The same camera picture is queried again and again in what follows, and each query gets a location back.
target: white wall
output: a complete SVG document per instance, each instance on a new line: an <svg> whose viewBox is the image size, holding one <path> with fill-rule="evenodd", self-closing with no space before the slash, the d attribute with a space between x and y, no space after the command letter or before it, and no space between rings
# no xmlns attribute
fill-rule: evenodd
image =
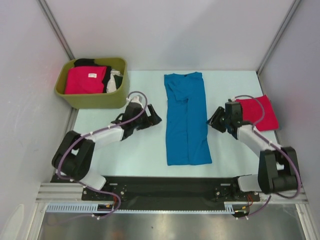
<svg viewBox="0 0 320 240"><path fill-rule="evenodd" d="M131 70L257 70L294 0L47 0L76 58Z"/></svg>
<svg viewBox="0 0 320 240"><path fill-rule="evenodd" d="M22 239L70 112L54 94L68 59L35 0L0 1L0 36L0 232L23 204Z"/></svg>
<svg viewBox="0 0 320 240"><path fill-rule="evenodd" d="M281 139L298 154L303 185L320 223L320 1L304 0L260 79Z"/></svg>

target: folded blue shirt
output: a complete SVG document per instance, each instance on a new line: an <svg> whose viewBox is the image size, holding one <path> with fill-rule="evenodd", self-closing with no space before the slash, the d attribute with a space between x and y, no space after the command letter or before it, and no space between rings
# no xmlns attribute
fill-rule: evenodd
<svg viewBox="0 0 320 240"><path fill-rule="evenodd" d="M167 164L211 164L202 73L164 75L164 86L168 98L165 134Z"/></svg>

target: white clothing tag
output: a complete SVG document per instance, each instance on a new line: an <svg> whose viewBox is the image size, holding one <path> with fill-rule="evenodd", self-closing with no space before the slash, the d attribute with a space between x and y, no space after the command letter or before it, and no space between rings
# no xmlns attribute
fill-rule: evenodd
<svg viewBox="0 0 320 240"><path fill-rule="evenodd" d="M88 78L97 78L97 74L96 73L89 73L88 74Z"/></svg>

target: white table surface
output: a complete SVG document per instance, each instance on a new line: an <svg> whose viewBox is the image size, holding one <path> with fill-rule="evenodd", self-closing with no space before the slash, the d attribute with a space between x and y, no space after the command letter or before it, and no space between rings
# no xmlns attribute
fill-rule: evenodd
<svg viewBox="0 0 320 240"><path fill-rule="evenodd" d="M94 151L91 168L105 176L142 177L235 177L257 174L259 158L229 133L221 133L208 126L208 144L212 164L168 166L166 158L167 94L165 74L187 74L195 71L129 71L130 91L146 94L162 122L135 131L121 142L111 143ZM207 118L237 95L259 97L262 90L254 71L198 71L202 72ZM74 130L84 134L107 126L125 111L122 109L80 109ZM276 142L273 131L265 137Z"/></svg>

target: metal floor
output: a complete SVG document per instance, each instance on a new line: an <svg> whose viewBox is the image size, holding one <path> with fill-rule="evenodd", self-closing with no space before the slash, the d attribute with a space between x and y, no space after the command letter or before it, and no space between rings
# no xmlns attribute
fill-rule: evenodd
<svg viewBox="0 0 320 240"><path fill-rule="evenodd" d="M72 213L46 213L38 240L306 239L296 206L288 204L271 204L249 220L216 214L118 213L99 221L82 217L50 226L73 216Z"/></svg>

